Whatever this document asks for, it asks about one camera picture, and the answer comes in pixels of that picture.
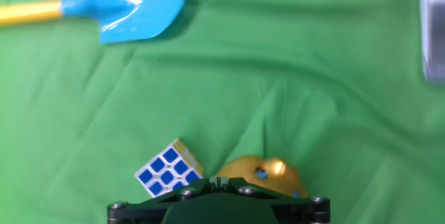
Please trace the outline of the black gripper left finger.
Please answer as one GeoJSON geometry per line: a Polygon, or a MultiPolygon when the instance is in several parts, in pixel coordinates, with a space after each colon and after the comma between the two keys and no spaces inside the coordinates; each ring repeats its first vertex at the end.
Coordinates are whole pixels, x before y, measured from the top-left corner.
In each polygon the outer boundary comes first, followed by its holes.
{"type": "Polygon", "coordinates": [[[159,197],[142,203],[132,204],[117,201],[107,206],[107,223],[124,224],[139,223],[142,220],[162,219],[168,208],[178,203],[191,200],[208,193],[215,193],[220,188],[220,178],[194,180],[188,186],[183,186],[159,197]]]}

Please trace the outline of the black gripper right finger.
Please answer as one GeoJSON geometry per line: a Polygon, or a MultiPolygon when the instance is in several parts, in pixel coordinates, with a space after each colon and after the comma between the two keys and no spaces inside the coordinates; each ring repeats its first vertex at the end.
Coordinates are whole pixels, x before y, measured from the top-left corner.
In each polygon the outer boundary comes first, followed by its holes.
{"type": "Polygon", "coordinates": [[[326,197],[289,195],[241,177],[220,177],[219,192],[230,197],[227,210],[240,223],[330,223],[326,197]]]}

